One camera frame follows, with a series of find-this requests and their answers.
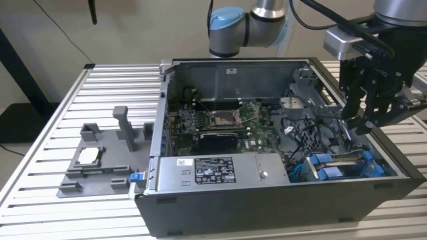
robotic arm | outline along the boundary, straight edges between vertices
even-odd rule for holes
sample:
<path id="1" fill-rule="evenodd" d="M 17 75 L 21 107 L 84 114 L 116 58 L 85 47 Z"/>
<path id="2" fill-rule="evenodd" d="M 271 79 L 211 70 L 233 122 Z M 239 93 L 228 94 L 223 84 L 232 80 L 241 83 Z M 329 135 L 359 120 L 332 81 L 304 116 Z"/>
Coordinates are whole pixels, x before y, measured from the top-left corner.
<path id="1" fill-rule="evenodd" d="M 292 0 L 291 10 L 301 25 L 328 29 L 324 49 L 340 60 L 339 88 L 345 106 L 341 119 L 356 134 L 373 127 L 396 124 L 427 108 L 423 95 L 412 94 L 412 78 L 427 60 L 427 1 L 375 0 L 375 13 L 345 20 L 315 0 L 300 0 L 328 17 L 335 25 L 312 27 L 299 19 Z M 240 47 L 268 47 L 285 35 L 285 9 L 281 0 L 257 0 L 249 13 L 224 7 L 208 17 L 209 52 L 233 57 Z M 365 97 L 363 118 L 357 117 Z"/>

black stand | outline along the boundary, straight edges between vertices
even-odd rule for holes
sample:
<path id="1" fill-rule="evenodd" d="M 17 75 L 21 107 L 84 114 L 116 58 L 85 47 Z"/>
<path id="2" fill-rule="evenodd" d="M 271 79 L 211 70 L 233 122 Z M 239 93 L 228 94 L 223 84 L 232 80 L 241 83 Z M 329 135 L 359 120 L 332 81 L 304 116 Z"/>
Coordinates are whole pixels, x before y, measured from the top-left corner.
<path id="1" fill-rule="evenodd" d="M 30 102 L 12 104 L 0 115 L 0 144 L 30 143 L 36 140 L 57 103 L 48 102 L 1 29 L 0 62 Z"/>

wire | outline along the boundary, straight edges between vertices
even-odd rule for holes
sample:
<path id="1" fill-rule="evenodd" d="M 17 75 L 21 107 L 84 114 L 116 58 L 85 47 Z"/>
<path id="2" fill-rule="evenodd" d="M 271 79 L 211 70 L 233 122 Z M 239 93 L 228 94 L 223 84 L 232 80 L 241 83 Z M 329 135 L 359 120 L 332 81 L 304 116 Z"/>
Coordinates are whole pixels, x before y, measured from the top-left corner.
<path id="1" fill-rule="evenodd" d="M 44 8 L 40 6 L 40 4 L 37 3 L 36 0 L 32 0 L 33 3 L 38 6 L 38 8 L 41 9 L 41 11 L 44 12 L 45 16 L 50 19 L 50 21 L 53 22 L 53 24 L 56 25 L 56 27 L 58 28 L 58 30 L 61 31 L 61 33 L 65 35 L 68 41 L 70 42 L 70 44 L 74 46 L 74 48 L 80 51 L 80 53 L 85 56 L 86 60 L 89 61 L 89 63 L 92 64 L 92 60 L 88 57 L 88 55 L 82 52 L 82 50 L 80 49 L 80 47 L 77 47 L 77 45 L 73 43 L 72 39 L 69 38 L 68 34 L 64 32 L 62 28 L 60 27 L 60 25 L 56 23 L 56 21 L 52 19 L 52 17 L 49 16 L 49 14 L 46 13 L 46 11 L 44 10 Z"/>
<path id="2" fill-rule="evenodd" d="M 309 29 L 309 30 L 325 30 L 325 29 L 329 29 L 329 28 L 333 28 L 337 26 L 337 24 L 331 24 L 331 25 L 325 25 L 325 26 L 311 26 L 308 25 L 307 23 L 304 23 L 304 21 L 300 19 L 297 13 L 296 13 L 296 10 L 295 10 L 295 7 L 293 7 L 293 0 L 288 0 L 288 6 L 291 8 L 291 12 L 293 14 L 293 17 L 296 19 L 296 21 L 299 22 L 299 24 Z"/>
<path id="3" fill-rule="evenodd" d="M 335 154 L 332 154 L 332 156 L 343 156 L 343 155 L 348 155 L 348 154 L 353 154 L 353 153 L 357 153 L 357 152 L 364 152 L 365 150 L 364 149 L 355 149 L 355 150 L 352 150 L 352 151 L 349 151 L 349 152 L 344 152 L 344 153 L 335 153 Z"/>
<path id="4" fill-rule="evenodd" d="M 336 12 L 333 12 L 324 5 L 317 3 L 315 0 L 300 0 L 308 7 L 321 13 L 328 19 L 337 23 L 339 28 L 349 35 L 361 38 L 368 44 L 376 47 L 385 55 L 391 58 L 395 56 L 393 49 L 376 37 L 368 34 L 357 23 L 348 21 Z"/>
<path id="5" fill-rule="evenodd" d="M 212 9 L 213 9 L 213 0 L 211 0 L 208 4 L 208 10 L 207 10 L 207 37 L 211 35 L 211 16 L 212 16 Z"/>
<path id="6" fill-rule="evenodd" d="M 8 152 L 10 152 L 10 153 L 13 153 L 13 154 L 17 154 L 17 155 L 20 155 L 20 156 L 25 156 L 24 154 L 21 154 L 21 153 L 18 153 L 17 151 L 13 151 L 13 150 L 10 150 L 10 149 L 6 149 L 5 148 L 5 146 L 2 146 L 1 144 L 0 144 L 0 147 L 5 150 L 5 151 L 8 151 Z"/>

slotted aluminum table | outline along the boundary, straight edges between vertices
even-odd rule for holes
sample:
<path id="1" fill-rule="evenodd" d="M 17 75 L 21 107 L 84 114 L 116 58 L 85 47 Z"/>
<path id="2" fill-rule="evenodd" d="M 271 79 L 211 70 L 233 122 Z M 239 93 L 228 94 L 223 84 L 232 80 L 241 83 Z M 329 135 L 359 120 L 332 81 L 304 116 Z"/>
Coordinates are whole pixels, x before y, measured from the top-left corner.
<path id="1" fill-rule="evenodd" d="M 339 63 L 323 62 L 335 77 Z M 427 66 L 419 77 L 427 75 Z M 158 65 L 96 65 L 81 72 L 1 192 L 0 239 L 146 240 L 138 210 L 126 194 L 57 198 L 82 123 L 116 129 L 112 109 L 126 105 L 133 127 L 152 122 L 158 96 Z M 383 127 L 427 177 L 427 126 L 417 117 Z M 204 239 L 425 239 L 427 184 L 403 200 L 383 203 L 357 223 L 205 235 Z"/>

beige wall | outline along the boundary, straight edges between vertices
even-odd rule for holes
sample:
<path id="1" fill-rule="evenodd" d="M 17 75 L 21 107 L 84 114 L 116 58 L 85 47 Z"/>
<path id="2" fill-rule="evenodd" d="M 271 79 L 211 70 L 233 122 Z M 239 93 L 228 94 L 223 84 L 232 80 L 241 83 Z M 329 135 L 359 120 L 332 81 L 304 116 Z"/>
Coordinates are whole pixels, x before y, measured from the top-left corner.
<path id="1" fill-rule="evenodd" d="M 86 0 L 37 0 L 74 44 L 97 64 L 149 64 L 164 58 L 209 57 L 208 0 L 97 0 L 92 25 Z M 372 12 L 373 0 L 320 0 L 347 18 Z M 255 0 L 215 0 L 215 8 Z M 308 7 L 300 17 L 312 25 L 328 20 Z M 50 101 L 64 97 L 88 60 L 32 0 L 0 0 L 2 29 Z M 285 56 L 331 59 L 323 50 L 324 32 L 295 25 Z M 277 48 L 241 48 L 240 57 L 275 57 Z M 0 108 L 26 99 L 0 66 Z"/>
<path id="2" fill-rule="evenodd" d="M 317 0 L 344 18 L 355 19 L 373 12 L 375 0 Z M 324 26 L 333 22 L 307 5 L 297 6 L 299 17 L 311 26 Z M 320 60 L 336 60 L 323 49 L 325 30 L 313 31 L 295 24 L 293 34 L 287 45 L 284 55 L 287 57 L 317 57 Z"/>

